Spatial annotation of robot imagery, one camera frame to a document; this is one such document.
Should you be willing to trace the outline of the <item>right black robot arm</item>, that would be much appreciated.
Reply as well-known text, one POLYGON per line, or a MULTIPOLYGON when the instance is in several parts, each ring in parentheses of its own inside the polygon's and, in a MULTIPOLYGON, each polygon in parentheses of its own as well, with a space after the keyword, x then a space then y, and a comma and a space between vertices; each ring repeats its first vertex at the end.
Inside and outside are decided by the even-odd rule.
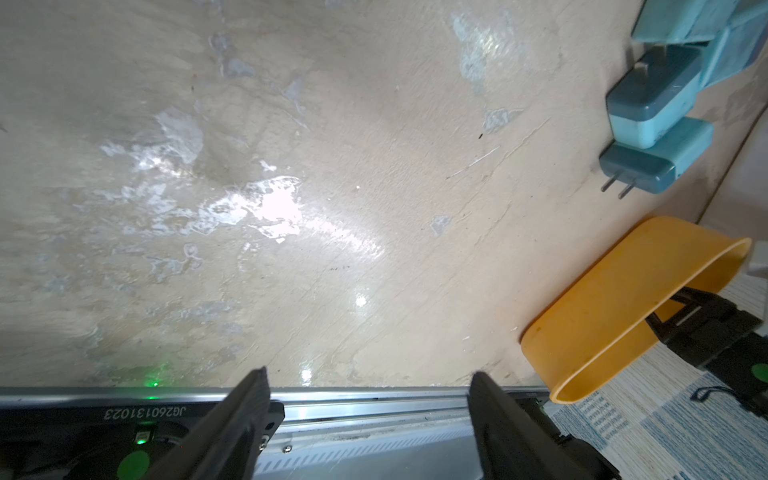
POLYGON ((655 312, 646 323, 668 350, 720 383, 700 387, 690 400, 703 403, 714 393, 767 418, 767 338, 756 332, 761 320, 714 293, 684 287, 671 300, 680 309, 663 320, 655 312))

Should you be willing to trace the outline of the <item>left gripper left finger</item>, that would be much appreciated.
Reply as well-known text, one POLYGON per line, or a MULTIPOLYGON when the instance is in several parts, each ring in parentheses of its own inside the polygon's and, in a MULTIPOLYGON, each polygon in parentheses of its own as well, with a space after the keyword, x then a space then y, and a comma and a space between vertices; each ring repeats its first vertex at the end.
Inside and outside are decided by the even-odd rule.
POLYGON ((271 391, 262 367, 247 374, 145 477, 251 479, 271 425, 271 391))

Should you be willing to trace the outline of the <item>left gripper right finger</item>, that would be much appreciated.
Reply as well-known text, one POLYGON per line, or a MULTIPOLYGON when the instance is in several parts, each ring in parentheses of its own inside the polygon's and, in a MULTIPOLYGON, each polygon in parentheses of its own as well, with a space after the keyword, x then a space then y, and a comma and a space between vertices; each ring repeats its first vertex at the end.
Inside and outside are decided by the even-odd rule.
POLYGON ((484 372, 472 377, 468 409, 485 479, 621 477, 591 444, 562 434, 537 398, 516 398, 484 372))

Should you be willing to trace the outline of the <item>teal plug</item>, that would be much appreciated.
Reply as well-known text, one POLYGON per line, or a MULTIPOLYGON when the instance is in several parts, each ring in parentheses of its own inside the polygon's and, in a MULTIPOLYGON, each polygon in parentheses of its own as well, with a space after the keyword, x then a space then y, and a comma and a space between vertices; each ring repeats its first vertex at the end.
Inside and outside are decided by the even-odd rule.
POLYGON ((702 53, 689 46, 655 47, 607 94, 614 140, 641 150, 653 147, 694 106, 702 53))
POLYGON ((713 136, 712 123, 684 117, 651 148, 613 142, 599 157, 599 166, 608 178, 601 192, 619 182, 625 185, 619 199, 633 189, 663 193, 711 146, 713 136))
POLYGON ((704 90, 758 59, 767 42, 767 0, 647 0, 632 39, 698 49, 704 90))

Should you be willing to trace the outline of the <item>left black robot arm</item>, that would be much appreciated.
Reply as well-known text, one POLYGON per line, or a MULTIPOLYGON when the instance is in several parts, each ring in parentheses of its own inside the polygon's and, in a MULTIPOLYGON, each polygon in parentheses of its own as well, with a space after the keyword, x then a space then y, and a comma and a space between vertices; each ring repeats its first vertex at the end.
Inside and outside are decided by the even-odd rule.
POLYGON ((540 387, 12 388, 5 479, 616 479, 540 387))

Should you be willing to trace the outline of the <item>yellow plastic tray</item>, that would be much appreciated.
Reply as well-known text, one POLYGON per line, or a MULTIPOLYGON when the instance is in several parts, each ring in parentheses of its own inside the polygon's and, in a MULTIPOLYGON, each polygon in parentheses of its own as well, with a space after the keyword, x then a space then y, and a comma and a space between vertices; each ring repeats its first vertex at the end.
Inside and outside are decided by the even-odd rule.
POLYGON ((673 217, 638 224, 525 330, 521 348, 550 391, 574 404, 599 390, 658 342, 646 319, 668 320, 684 287, 722 291, 752 241, 673 217))

